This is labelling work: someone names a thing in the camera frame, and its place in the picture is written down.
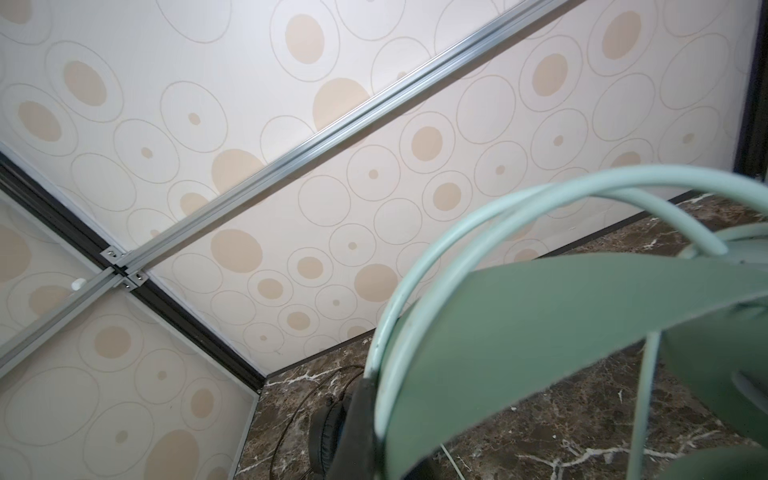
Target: headphone ear cup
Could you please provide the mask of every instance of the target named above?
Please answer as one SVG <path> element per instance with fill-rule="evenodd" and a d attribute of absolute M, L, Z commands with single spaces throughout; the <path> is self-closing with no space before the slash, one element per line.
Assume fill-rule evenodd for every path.
<path fill-rule="evenodd" d="M 324 476 L 330 470 L 345 417 L 342 402 L 334 402 L 312 415 L 309 457 L 313 472 Z"/>

